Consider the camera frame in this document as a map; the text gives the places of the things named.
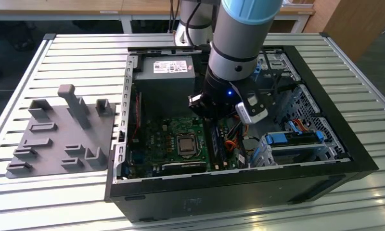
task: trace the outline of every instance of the wire bundle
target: wire bundle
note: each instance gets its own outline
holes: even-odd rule
[[[138,115],[138,107],[140,107],[140,95],[137,94],[136,95],[136,130],[134,130],[134,133],[133,133],[133,136],[130,138],[130,143],[133,142],[133,139],[136,137],[136,133],[137,133],[137,130],[138,130],[138,124],[140,124],[140,115]]]
[[[298,126],[301,131],[308,131],[309,129],[304,126],[302,121],[300,119],[293,119],[293,123]]]
[[[174,8],[173,8],[174,0],[169,0],[170,7],[169,7],[169,21],[168,21],[168,31],[166,31],[166,33],[172,33],[173,30],[174,30],[174,21],[176,21],[177,15],[178,15],[180,2],[181,2],[181,0],[178,0],[177,8],[176,8],[176,11],[174,11]]]
[[[236,148],[238,149],[238,132],[240,129],[242,129],[242,122],[240,121],[229,130],[225,138],[226,141],[224,142],[224,145],[226,147],[226,150],[232,152]],[[248,133],[248,125],[245,125],[245,132],[242,133],[242,136],[246,136]]]

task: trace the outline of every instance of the green circuit board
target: green circuit board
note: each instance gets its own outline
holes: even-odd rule
[[[192,137],[194,146],[192,155],[180,155],[178,140],[184,137]],[[133,177],[152,177],[158,166],[177,162],[205,162],[206,171],[210,171],[210,159],[200,118],[180,117],[148,120],[142,140],[142,150],[132,153]]]

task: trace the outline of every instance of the floor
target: floor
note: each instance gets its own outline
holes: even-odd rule
[[[110,26],[109,22],[98,22],[92,29],[82,30],[72,22],[34,22],[32,30],[36,47],[46,33],[88,34],[88,33],[121,33],[120,26]],[[0,78],[0,115],[12,91],[18,84],[34,51],[17,52],[5,40],[0,40],[0,68],[4,72]],[[366,53],[357,62],[357,66],[385,96],[385,33],[373,42]]]

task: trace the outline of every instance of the blue plastic latch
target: blue plastic latch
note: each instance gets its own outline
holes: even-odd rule
[[[258,60],[257,61],[257,67],[256,67],[256,70],[254,70],[254,74],[258,74],[261,72],[261,61]]]
[[[293,129],[293,131],[294,131],[298,135],[301,135],[302,132],[297,129],[294,123],[293,123],[292,121],[289,121],[288,124],[289,124],[290,128]]]
[[[321,131],[316,131],[314,134],[316,134],[316,137],[318,138],[320,142],[322,142],[324,141],[324,133]]]
[[[274,143],[288,143],[288,139],[284,133],[269,134]]]
[[[268,143],[268,144],[272,144],[272,143],[273,143],[270,135],[266,135],[266,136],[265,136],[265,139],[266,139],[266,143]]]
[[[258,153],[260,153],[260,148],[256,149],[254,154],[253,154],[252,157],[250,157],[250,160],[249,160],[250,163],[252,163],[253,160],[256,159]]]

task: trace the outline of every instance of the slotted aluminum table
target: slotted aluminum table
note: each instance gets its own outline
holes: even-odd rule
[[[108,98],[118,112],[126,47],[173,46],[172,41],[166,34],[57,35],[42,41],[0,117],[0,230],[385,230],[385,98],[330,38],[318,34],[269,34],[265,45],[296,46],[380,171],[317,201],[132,224],[102,201],[106,171],[4,177],[32,99],[64,104],[57,87],[74,84],[86,103]]]

